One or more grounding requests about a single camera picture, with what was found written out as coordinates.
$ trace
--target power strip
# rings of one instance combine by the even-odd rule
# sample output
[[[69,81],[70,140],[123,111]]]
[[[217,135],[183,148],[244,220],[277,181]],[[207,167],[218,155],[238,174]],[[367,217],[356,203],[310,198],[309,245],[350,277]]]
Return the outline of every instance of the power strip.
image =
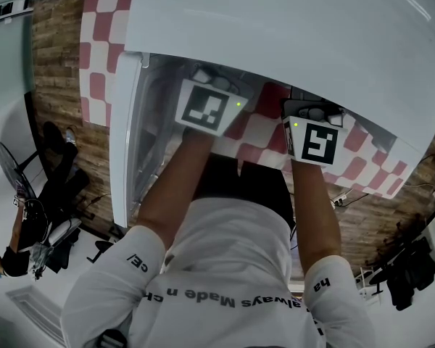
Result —
[[[352,190],[350,189],[348,192],[345,192],[344,194],[340,194],[337,197],[331,199],[331,205],[335,209],[335,206],[341,206],[342,203],[348,198],[348,194]]]

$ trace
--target forearm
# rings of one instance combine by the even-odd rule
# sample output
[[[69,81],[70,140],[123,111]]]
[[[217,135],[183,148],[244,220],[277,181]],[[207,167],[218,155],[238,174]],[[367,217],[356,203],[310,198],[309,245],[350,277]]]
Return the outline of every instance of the forearm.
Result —
[[[141,203],[137,225],[152,229],[166,249],[186,216],[213,141],[207,134],[188,134]]]
[[[17,252],[17,246],[20,242],[23,212],[24,204],[20,204],[20,206],[17,208],[16,219],[14,219],[12,239],[9,242],[9,247],[14,252]]]
[[[291,164],[299,257],[304,273],[318,260],[341,254],[339,222],[319,166]]]

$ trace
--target black pants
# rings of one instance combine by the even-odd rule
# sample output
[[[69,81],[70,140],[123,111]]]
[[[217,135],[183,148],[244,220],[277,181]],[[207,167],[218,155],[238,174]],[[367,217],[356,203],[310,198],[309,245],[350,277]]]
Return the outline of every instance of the black pants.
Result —
[[[74,144],[65,144],[62,161],[51,173],[38,196],[38,200],[43,205],[46,220],[38,215],[22,222],[19,249],[40,242],[50,223],[52,223],[51,229],[54,230],[69,218],[73,199],[89,184],[88,176],[82,170],[78,170],[68,182],[66,181],[77,154],[78,149]]]
[[[221,197],[254,202],[279,214],[293,230],[293,207],[282,172],[251,162],[244,162],[240,176],[237,170],[237,159],[211,154],[194,200]]]
[[[38,197],[38,200],[45,209],[47,217],[49,217],[49,221],[52,221],[51,217],[56,210],[66,210],[71,205],[72,200],[89,183],[87,174],[82,170],[78,170],[75,175],[66,182],[77,154],[78,149],[74,144],[65,144],[62,161],[50,175],[49,180],[45,183]]]

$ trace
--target person sitting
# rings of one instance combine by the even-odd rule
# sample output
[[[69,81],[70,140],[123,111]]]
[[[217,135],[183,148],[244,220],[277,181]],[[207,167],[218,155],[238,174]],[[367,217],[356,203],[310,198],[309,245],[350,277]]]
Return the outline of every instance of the person sitting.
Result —
[[[62,210],[70,207],[71,201],[89,184],[87,174],[81,169],[66,182],[77,154],[75,134],[68,128],[62,161],[45,183],[39,197],[27,201],[24,197],[19,199],[12,237],[3,257],[0,257],[0,277],[20,277],[28,273],[30,248],[45,238],[50,223],[56,223],[52,226],[55,229],[65,220]],[[28,219],[23,220],[25,202],[36,207],[40,214],[28,215]]]

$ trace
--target red and white checkered pattern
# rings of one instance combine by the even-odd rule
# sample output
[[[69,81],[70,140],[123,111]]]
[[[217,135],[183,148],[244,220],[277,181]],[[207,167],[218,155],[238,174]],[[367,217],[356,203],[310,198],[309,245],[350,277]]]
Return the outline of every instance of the red and white checkered pattern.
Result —
[[[82,117],[109,126],[117,58],[124,51],[131,0],[85,0],[80,27]]]
[[[80,101],[83,119],[109,126],[117,59],[124,50],[131,0],[85,0],[80,31]],[[258,102],[247,107],[219,138],[214,152],[290,171],[281,124],[279,99],[289,90],[266,83]],[[392,154],[372,145],[372,136],[351,115],[340,159],[323,168],[328,182],[369,194],[392,198],[407,180],[421,156],[398,140]]]
[[[213,152],[290,171],[279,104],[279,99],[288,97],[288,89],[266,83],[255,109],[242,111],[224,137],[216,141]],[[337,151],[335,165],[323,168],[325,180],[392,198],[413,172],[419,154],[400,140],[396,145],[402,159],[379,151],[372,145],[372,136],[349,114],[344,127],[348,135],[343,150]]]

